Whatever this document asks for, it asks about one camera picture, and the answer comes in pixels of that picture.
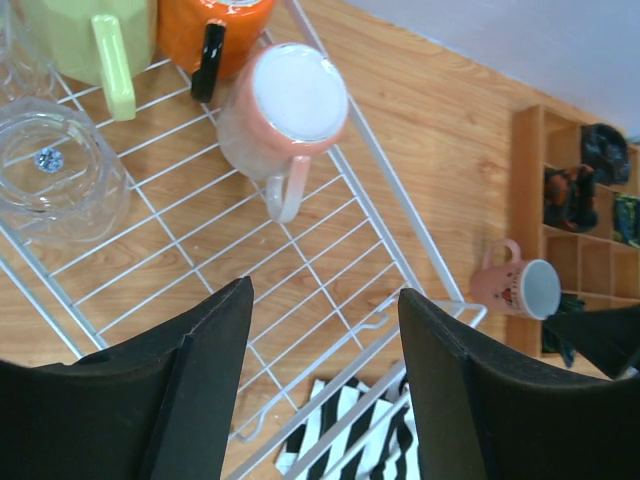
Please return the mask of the clear glass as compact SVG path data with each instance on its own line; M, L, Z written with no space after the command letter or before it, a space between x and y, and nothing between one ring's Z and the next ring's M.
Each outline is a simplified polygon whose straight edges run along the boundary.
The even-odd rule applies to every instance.
M1 221L24 240L89 245L129 208L125 168L82 111L34 97L1 107Z
M9 1L1 2L1 105L23 97L54 100L51 63L31 41Z

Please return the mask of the small pink mug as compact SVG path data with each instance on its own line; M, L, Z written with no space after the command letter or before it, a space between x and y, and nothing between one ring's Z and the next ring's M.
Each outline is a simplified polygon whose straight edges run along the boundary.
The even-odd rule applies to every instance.
M548 261L525 260L514 240L502 239L485 253L470 279L470 293L488 310L544 321L557 312L562 290Z

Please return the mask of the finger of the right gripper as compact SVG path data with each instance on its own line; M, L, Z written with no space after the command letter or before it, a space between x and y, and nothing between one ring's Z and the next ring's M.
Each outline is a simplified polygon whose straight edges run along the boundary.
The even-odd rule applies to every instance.
M638 373L639 305L574 314L567 340L610 379Z

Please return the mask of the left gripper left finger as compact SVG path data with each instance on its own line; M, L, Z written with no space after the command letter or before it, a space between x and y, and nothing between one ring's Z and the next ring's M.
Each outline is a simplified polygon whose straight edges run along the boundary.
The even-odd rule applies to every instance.
M74 364L3 362L2 477L219 478L253 302L243 277Z

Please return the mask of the orange mug black handle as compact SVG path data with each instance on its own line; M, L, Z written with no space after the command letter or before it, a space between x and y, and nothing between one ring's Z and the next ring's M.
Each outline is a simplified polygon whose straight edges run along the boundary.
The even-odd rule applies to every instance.
M158 2L158 46L191 75L192 98L210 102L217 80L242 68L275 5L274 0Z

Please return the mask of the light green mug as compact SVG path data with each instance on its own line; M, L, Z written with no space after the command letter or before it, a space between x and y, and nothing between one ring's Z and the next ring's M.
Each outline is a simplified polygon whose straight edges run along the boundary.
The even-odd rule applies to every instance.
M62 75L100 86L111 116L136 116L133 78L156 48L156 1L14 1L33 42Z

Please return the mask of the large pink mug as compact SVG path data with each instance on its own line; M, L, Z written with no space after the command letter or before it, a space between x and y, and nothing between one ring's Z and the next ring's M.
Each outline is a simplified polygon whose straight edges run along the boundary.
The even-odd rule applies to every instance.
M334 145L349 113L345 82L320 51L302 43L261 50L243 67L217 120L224 158L266 183L270 218L288 223L301 205L314 157Z

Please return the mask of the clear glass front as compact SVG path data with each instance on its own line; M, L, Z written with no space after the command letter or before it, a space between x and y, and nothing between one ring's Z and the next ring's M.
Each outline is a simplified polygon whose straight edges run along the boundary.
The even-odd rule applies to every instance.
M82 111L34 97L1 107L1 221L24 240L89 245L129 208L125 168Z

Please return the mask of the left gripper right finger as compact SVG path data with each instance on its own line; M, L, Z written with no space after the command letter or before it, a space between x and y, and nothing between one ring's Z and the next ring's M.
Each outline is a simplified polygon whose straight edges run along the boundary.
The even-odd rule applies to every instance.
M638 478L638 377L546 364L411 288L398 315L422 478Z

